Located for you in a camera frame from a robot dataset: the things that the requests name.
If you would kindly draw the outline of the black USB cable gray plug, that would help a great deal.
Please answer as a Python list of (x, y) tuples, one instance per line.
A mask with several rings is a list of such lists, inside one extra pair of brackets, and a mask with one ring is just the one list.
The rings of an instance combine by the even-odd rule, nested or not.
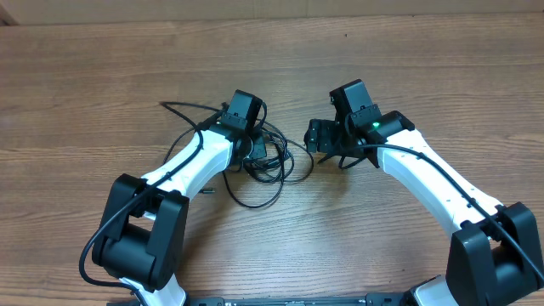
[(172, 177), (162, 183), (160, 188), (165, 191), (178, 190), (183, 196), (192, 199), (198, 190), (208, 181), (208, 174), (213, 168), (213, 158), (216, 156), (216, 150), (213, 145), (217, 137), (214, 132), (209, 130), (201, 132), (203, 143), (200, 149), (197, 149), (200, 143), (199, 133), (193, 133), (192, 139), (189, 135), (185, 136), (187, 143), (185, 147), (172, 155), (161, 169), (165, 173), (172, 173), (182, 162), (186, 162), (189, 157), (197, 151), (196, 156), (185, 164), (181, 169), (172, 175)]

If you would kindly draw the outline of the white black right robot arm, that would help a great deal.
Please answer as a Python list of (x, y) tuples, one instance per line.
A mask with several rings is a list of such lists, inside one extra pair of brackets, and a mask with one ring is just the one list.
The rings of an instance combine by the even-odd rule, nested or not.
[(383, 114), (360, 80), (333, 89), (332, 120), (312, 119), (309, 152), (370, 161), (401, 182), (431, 213), (450, 241), (444, 275), (402, 293), (368, 293), (364, 305), (509, 305), (543, 288), (536, 217), (510, 206), (459, 174), (397, 110)]

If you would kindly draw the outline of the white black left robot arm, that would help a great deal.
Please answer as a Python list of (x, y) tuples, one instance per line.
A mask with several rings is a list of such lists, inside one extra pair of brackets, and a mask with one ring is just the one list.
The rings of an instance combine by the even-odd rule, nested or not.
[(132, 305), (186, 305), (175, 273), (190, 200), (217, 173), (261, 149), (265, 103), (235, 91), (230, 104), (193, 126), (193, 139), (172, 159), (138, 178), (118, 177), (95, 234), (79, 260), (95, 286), (128, 289)]

